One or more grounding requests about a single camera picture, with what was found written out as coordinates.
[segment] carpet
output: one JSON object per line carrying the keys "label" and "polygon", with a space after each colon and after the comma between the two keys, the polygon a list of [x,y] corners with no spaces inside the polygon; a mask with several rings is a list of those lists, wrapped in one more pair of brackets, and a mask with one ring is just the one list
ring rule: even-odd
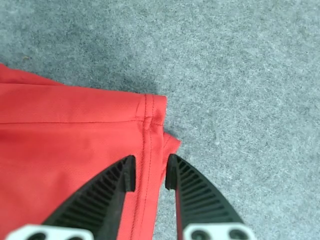
{"label": "carpet", "polygon": [[[168,97],[178,154],[258,239],[320,236],[320,2],[1,0],[0,62]],[[155,240],[176,238],[160,191]]]}

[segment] red shirt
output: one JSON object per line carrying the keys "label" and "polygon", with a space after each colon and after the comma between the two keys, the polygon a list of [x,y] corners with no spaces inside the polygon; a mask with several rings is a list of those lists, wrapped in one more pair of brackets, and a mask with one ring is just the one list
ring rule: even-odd
{"label": "red shirt", "polygon": [[166,97],[66,86],[0,64],[0,239],[41,224],[103,169],[136,157],[118,240],[150,240],[159,188],[180,142],[164,133]]}

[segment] fabric fold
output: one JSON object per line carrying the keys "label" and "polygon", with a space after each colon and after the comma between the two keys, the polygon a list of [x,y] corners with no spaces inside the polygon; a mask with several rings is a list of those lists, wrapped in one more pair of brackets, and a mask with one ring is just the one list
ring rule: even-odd
{"label": "fabric fold", "polygon": [[0,239],[40,224],[93,176],[136,157],[118,240],[150,240],[168,156],[165,96],[66,86],[0,64]]}

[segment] red fabric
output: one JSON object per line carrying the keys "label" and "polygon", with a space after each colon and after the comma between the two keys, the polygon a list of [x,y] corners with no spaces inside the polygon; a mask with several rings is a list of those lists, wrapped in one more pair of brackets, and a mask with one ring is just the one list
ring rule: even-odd
{"label": "red fabric", "polygon": [[40,224],[100,171],[136,157],[118,240],[152,239],[167,159],[166,97],[66,86],[0,64],[0,239]]}

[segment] gray carpet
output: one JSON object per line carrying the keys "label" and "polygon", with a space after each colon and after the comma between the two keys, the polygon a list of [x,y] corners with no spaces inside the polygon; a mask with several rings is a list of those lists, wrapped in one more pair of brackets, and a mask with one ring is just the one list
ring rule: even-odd
{"label": "gray carpet", "polygon": [[[166,95],[178,154],[258,239],[320,239],[318,0],[0,0],[0,62]],[[174,202],[161,189],[155,240]]]}

